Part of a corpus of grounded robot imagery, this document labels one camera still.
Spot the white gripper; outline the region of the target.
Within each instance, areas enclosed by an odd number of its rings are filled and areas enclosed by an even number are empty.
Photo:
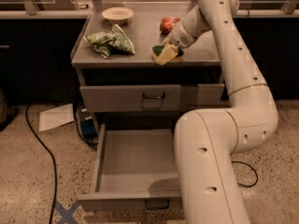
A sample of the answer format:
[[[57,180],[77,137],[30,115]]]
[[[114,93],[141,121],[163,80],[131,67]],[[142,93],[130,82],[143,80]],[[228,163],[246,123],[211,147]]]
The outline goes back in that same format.
[[[159,65],[178,63],[178,47],[187,49],[198,39],[198,29],[190,23],[179,21],[164,39],[162,46],[153,48],[153,60]]]

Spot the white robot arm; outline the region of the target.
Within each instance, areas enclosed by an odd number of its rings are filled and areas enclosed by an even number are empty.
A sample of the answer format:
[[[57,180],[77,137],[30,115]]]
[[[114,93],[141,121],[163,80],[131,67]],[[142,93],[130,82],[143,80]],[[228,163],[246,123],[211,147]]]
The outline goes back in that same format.
[[[271,91],[235,27],[238,7],[238,0],[197,0],[154,59],[164,65],[212,32],[231,104],[190,111],[176,124],[174,150],[187,224],[250,224],[230,156],[259,147],[278,126]]]

